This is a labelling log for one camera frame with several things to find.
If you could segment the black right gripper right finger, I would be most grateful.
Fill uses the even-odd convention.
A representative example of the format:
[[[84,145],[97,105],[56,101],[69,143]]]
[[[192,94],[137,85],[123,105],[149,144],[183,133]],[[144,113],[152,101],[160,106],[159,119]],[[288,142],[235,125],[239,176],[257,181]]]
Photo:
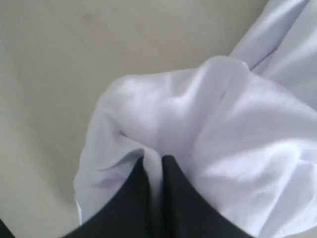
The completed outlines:
[[[165,238],[249,238],[194,189],[172,156],[162,158]]]

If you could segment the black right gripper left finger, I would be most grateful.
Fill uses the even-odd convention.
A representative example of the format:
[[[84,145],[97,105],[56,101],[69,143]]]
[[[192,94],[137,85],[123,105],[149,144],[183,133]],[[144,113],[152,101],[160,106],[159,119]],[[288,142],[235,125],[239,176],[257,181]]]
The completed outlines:
[[[120,190],[89,221],[66,238],[155,238],[151,222],[150,186],[139,158]]]

